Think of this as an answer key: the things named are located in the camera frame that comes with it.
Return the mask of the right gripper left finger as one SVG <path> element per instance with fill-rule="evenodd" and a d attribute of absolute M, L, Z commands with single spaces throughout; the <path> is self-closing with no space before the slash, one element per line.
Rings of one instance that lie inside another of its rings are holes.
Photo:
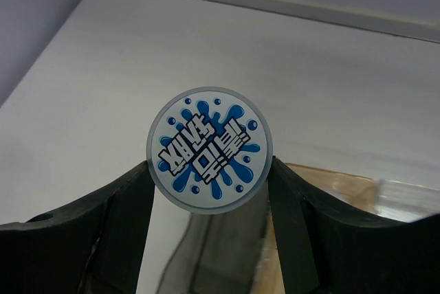
<path fill-rule="evenodd" d="M 147 162 L 25 223 L 1 225 L 2 293 L 135 293 L 155 185 Z"/>

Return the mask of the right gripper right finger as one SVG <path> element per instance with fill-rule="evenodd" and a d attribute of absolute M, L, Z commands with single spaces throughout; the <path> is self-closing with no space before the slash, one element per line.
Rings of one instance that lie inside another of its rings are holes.
<path fill-rule="evenodd" d="M 410 223 L 353 207 L 280 159 L 269 202 L 287 293 L 438 293 L 439 216 Z"/>

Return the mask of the blue cleaning gel jar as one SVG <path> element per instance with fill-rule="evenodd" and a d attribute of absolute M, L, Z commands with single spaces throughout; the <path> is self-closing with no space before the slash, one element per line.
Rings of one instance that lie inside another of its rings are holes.
<path fill-rule="evenodd" d="M 170 100 L 146 141 L 154 184 L 176 206 L 221 214 L 253 198 L 272 164 L 270 128 L 256 105 L 221 87 L 199 87 Z"/>

